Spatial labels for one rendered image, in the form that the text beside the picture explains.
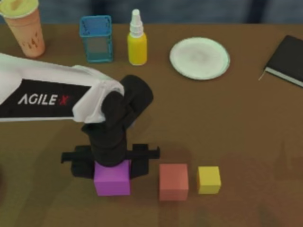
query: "yellow bottle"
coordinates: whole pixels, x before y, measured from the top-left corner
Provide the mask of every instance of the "yellow bottle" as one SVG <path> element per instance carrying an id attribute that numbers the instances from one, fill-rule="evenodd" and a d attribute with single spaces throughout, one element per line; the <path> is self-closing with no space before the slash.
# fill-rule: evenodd
<path id="1" fill-rule="evenodd" d="M 140 11 L 134 9 L 127 36 L 128 60 L 132 65 L 144 65 L 147 62 L 147 37 L 143 31 Z"/>

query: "wooden table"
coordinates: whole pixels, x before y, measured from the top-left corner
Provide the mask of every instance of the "wooden table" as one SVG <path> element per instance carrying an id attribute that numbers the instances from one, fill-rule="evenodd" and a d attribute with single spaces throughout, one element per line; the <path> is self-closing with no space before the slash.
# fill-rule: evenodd
<path id="1" fill-rule="evenodd" d="M 39 60 L 86 65 L 77 25 L 44 26 Z M 94 64 L 115 79 L 134 74 L 154 102 L 128 131 L 128 142 L 161 147 L 150 174 L 132 181 L 132 195 L 97 197 L 91 180 L 73 178 L 62 152 L 88 143 L 72 121 L 0 124 L 1 227 L 301 227 L 303 226 L 303 89 L 258 78 L 282 38 L 303 38 L 303 26 L 148 25 L 149 61 L 127 62 L 128 25 L 114 25 L 115 61 Z M 224 76 L 198 82 L 179 75 L 169 51 L 205 36 L 231 55 Z M 23 56 L 6 26 L 0 52 Z M 188 163 L 186 202 L 158 202 L 159 163 Z M 196 192 L 198 166 L 219 165 L 218 195 Z"/>

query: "round plate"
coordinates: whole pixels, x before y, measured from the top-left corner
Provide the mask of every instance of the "round plate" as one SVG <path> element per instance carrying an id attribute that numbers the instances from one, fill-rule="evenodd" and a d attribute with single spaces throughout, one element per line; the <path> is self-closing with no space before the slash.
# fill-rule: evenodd
<path id="1" fill-rule="evenodd" d="M 180 74 L 191 79 L 214 79 L 224 74 L 230 57 L 218 42 L 201 37 L 184 39 L 170 51 L 170 62 Z"/>

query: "purple block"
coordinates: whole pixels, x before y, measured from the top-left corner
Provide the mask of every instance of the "purple block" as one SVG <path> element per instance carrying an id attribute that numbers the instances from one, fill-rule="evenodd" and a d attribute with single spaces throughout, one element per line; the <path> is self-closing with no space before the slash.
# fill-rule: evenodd
<path id="1" fill-rule="evenodd" d="M 129 160 L 115 167 L 105 167 L 95 162 L 94 185 L 97 195 L 130 195 L 129 168 Z"/>

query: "yellow block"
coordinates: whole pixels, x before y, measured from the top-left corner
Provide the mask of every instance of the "yellow block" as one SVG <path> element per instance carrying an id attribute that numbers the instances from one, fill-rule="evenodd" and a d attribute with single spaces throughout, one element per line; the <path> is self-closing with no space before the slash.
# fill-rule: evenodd
<path id="1" fill-rule="evenodd" d="M 221 188 L 219 167 L 199 166 L 197 184 L 198 194 L 217 194 Z"/>

